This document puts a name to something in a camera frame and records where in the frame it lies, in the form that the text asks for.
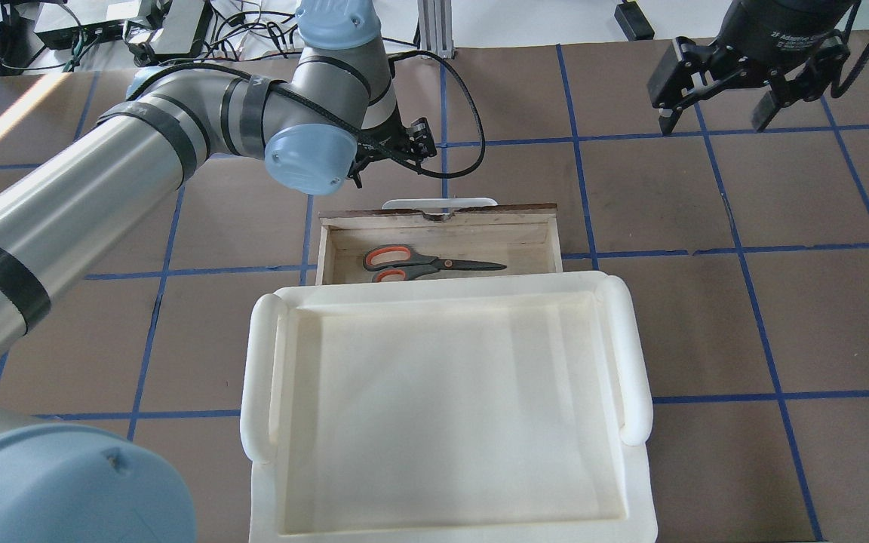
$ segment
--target wooden drawer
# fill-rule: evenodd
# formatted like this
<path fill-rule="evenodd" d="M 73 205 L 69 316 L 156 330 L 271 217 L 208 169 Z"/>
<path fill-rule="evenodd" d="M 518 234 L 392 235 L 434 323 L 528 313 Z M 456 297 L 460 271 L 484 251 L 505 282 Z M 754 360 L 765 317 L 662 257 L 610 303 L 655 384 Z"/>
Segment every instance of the wooden drawer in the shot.
<path fill-rule="evenodd" d="M 420 210 L 321 213 L 317 285 L 371 282 L 364 255 L 383 244 L 409 244 L 441 258 L 499 262 L 502 271 L 441 271 L 423 279 L 562 271 L 555 204 L 468 207 L 451 216 Z"/>

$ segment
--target scissors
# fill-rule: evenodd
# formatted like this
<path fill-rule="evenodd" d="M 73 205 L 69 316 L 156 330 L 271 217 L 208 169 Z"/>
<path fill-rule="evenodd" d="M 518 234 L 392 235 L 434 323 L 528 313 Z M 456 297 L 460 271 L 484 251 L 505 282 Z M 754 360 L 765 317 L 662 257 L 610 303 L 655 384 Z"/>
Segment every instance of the scissors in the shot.
<path fill-rule="evenodd" d="M 504 269 L 504 264 L 477 260 L 453 260 L 428 256 L 415 251 L 410 245 L 379 245 L 364 255 L 364 268 L 376 272 L 372 282 L 412 281 L 422 275 L 437 274 L 442 269 Z"/>

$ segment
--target metal bracket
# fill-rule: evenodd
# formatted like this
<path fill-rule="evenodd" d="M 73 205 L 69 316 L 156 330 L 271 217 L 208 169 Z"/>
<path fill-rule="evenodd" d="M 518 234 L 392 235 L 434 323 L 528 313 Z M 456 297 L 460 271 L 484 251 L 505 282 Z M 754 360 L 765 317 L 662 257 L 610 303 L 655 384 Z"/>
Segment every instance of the metal bracket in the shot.
<path fill-rule="evenodd" d="M 421 49 L 441 58 L 455 58 L 451 34 L 451 0 L 418 0 L 418 34 Z"/>

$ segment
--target white handle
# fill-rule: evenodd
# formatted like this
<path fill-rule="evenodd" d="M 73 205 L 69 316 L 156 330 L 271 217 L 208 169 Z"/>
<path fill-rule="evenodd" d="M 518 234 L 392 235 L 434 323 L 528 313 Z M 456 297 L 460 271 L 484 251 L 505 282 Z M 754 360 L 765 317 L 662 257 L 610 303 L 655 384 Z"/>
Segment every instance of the white handle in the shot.
<path fill-rule="evenodd" d="M 598 290 L 604 296 L 606 316 L 611 323 L 611 342 L 622 396 L 623 425 L 619 437 L 628 446 L 641 446 L 653 429 L 653 396 L 649 392 L 632 296 L 622 279 L 615 276 L 608 276 Z"/>
<path fill-rule="evenodd" d="M 492 198 L 408 198 L 388 200 L 380 207 L 383 210 L 459 210 L 462 207 L 490 207 L 498 202 Z"/>
<path fill-rule="evenodd" d="M 280 296 L 269 293 L 256 301 L 250 316 L 247 364 L 244 371 L 244 399 L 241 402 L 241 443 L 244 452 L 259 464 L 275 460 L 280 413 L 279 372 L 275 372 L 277 351 L 283 350 L 284 326 L 278 321 L 287 315 Z"/>

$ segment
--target white plastic tray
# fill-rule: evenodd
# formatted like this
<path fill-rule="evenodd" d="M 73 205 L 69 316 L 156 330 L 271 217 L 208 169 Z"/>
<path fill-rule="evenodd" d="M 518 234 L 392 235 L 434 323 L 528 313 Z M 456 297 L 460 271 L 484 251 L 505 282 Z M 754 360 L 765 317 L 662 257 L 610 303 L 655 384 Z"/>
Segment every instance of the white plastic tray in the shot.
<path fill-rule="evenodd" d="M 250 540 L 656 540 L 652 399 L 598 271 L 266 295 L 241 439 Z"/>

